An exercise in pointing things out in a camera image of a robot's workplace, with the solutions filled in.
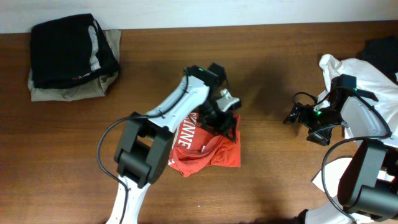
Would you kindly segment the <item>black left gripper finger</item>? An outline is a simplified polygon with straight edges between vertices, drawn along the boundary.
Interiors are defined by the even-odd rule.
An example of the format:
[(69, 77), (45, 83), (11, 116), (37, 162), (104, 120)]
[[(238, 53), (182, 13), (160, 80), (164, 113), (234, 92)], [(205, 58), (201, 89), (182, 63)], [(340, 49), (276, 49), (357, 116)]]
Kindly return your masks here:
[(238, 117), (233, 113), (228, 113), (226, 137), (233, 142), (237, 140), (237, 127)]
[(212, 135), (228, 136), (230, 129), (229, 121), (221, 121), (216, 123), (209, 123), (205, 120), (200, 120), (200, 127)]

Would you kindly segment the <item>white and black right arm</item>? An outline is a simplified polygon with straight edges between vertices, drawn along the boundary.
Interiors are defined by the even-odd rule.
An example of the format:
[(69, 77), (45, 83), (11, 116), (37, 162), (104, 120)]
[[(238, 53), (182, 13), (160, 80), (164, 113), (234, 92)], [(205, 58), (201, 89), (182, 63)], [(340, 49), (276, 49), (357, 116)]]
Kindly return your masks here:
[[(330, 106), (314, 111), (314, 105), (294, 102), (285, 121), (299, 121), (309, 129), (308, 141), (326, 146), (331, 130), (336, 126), (350, 128), (352, 138), (344, 139), (329, 148), (320, 171), (322, 187), (328, 203), (304, 210), (294, 223), (363, 223), (397, 219), (397, 147), (389, 146), (392, 131), (376, 108), (374, 93), (357, 88), (338, 87), (326, 94)], [(357, 142), (359, 147), (338, 182), (336, 196), (327, 187), (326, 163), (339, 146)]]

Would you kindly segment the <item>orange FRAM t-shirt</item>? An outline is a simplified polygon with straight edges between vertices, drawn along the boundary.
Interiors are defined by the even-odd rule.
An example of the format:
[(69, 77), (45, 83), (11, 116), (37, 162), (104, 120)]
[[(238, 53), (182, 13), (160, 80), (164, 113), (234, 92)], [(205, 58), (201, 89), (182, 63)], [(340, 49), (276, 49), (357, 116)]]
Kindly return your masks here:
[(240, 167), (241, 137), (236, 128), (236, 140), (213, 135), (199, 127), (198, 113), (190, 113), (177, 128), (168, 166), (184, 177), (206, 166)]

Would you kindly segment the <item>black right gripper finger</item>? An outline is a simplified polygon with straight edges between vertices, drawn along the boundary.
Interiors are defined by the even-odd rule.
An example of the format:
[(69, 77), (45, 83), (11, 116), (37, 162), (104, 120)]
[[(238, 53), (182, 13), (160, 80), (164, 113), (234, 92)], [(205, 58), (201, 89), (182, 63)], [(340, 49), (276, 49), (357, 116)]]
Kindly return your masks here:
[(296, 120), (299, 118), (301, 111), (302, 107), (300, 105), (293, 105), (292, 110), (283, 120), (283, 124), (294, 124)]
[(306, 140), (321, 146), (328, 146), (331, 140), (332, 129), (333, 125), (309, 127)]

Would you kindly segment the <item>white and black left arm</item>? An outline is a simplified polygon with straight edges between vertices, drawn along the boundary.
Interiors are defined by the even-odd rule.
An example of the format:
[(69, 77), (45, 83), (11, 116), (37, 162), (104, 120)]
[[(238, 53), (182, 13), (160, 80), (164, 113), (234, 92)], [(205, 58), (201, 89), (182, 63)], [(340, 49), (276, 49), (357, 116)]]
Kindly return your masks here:
[(241, 107), (221, 85), (228, 81), (224, 67), (212, 63), (208, 68), (186, 67), (179, 86), (157, 107), (145, 115), (134, 112), (111, 124), (125, 127), (114, 155), (118, 192), (108, 223), (137, 223), (148, 188), (163, 173), (178, 126), (192, 111), (199, 115), (202, 129), (236, 140), (234, 110)]

